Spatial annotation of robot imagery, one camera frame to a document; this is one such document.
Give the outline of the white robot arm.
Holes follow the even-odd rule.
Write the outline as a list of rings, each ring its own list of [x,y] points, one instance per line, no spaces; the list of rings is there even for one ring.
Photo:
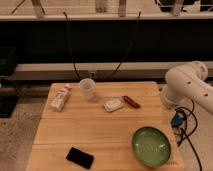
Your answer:
[[[182,106],[191,99],[213,114],[213,87],[205,82],[207,66],[200,61],[192,61],[175,66],[165,74],[166,85],[160,98],[167,108]]]

